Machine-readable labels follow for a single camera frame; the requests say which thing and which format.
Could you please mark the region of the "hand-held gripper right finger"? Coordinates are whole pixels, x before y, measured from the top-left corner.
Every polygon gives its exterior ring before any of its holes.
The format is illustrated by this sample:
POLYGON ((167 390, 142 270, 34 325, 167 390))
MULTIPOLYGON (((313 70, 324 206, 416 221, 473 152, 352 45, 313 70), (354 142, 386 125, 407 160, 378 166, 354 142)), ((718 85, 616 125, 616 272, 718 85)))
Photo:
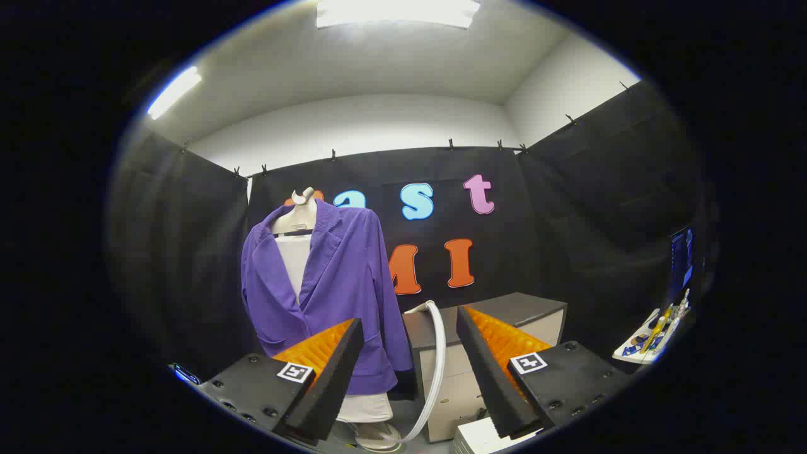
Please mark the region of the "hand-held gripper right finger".
POLYGON ((576 341, 554 347, 474 308, 456 311, 487 413, 499 437, 563 428, 622 393, 631 377, 576 341))

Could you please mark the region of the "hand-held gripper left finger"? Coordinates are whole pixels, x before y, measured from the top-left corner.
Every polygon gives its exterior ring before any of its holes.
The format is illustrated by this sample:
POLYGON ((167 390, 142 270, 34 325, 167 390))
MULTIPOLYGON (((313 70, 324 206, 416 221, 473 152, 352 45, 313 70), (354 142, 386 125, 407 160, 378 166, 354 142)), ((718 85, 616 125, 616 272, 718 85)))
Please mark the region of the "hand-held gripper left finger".
POLYGON ((316 446, 334 427, 363 345, 354 317, 273 357, 246 354, 199 384, 199 395, 263 434, 316 446))

